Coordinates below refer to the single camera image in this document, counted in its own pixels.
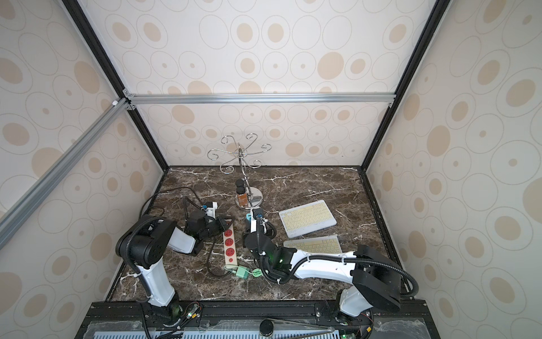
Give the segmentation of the green plug adapter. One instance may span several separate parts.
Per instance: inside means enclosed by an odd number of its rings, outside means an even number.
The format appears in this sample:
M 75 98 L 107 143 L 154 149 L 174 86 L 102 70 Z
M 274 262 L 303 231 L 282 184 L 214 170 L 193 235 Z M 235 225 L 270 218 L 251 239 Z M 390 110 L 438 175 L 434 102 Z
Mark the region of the green plug adapter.
M 248 268 L 243 267 L 243 266 L 237 267 L 236 273 L 235 273 L 235 276 L 237 278 L 246 280 L 250 275 L 251 275 L 251 271 Z

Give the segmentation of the beige power strip red sockets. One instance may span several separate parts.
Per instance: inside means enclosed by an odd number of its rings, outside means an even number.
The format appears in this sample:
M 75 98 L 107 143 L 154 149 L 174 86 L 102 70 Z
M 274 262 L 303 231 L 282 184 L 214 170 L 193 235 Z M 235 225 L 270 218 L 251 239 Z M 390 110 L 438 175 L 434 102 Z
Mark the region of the beige power strip red sockets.
M 223 233 L 223 247 L 224 247 L 224 262 L 226 266 L 238 266 L 237 263 L 237 248 L 234 237 L 234 226 L 230 225 L 229 228 Z

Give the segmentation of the white wireless keyboard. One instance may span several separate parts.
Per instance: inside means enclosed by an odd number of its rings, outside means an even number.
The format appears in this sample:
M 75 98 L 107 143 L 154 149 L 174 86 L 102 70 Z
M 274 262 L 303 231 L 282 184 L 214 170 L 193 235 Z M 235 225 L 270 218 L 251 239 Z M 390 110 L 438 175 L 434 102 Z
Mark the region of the white wireless keyboard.
M 324 200 L 279 212 L 289 239 L 333 227 L 337 224 Z
M 341 254 L 342 248 L 340 246 L 337 235 L 314 237 L 300 240 L 287 240 L 283 243 L 284 247 L 295 248 L 308 253 L 314 254 Z

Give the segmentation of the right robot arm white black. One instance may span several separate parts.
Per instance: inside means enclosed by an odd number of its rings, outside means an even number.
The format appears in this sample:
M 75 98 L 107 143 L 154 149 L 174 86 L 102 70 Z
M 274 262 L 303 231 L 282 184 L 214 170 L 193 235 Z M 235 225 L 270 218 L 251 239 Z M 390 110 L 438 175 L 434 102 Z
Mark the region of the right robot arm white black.
M 411 274 L 366 245 L 342 254 L 312 254 L 279 247 L 257 230 L 244 237 L 244 247 L 272 283 L 284 285 L 295 278 L 319 278 L 350 284 L 338 295 L 336 314 L 354 318 L 373 307 L 399 312 L 402 298 L 419 292 L 419 284 Z

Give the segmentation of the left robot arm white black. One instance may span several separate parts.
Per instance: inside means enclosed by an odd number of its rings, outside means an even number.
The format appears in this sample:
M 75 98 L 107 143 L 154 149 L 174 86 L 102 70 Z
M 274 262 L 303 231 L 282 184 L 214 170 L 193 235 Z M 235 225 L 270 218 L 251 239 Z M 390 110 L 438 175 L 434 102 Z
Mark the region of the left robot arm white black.
M 119 239 L 116 253 L 143 284 L 148 303 L 167 307 L 175 290 L 163 264 L 166 249 L 194 257 L 205 242 L 223 234 L 232 221 L 231 216 L 209 216 L 197 210 L 189 217 L 186 230 L 182 230 L 176 220 L 144 215 Z

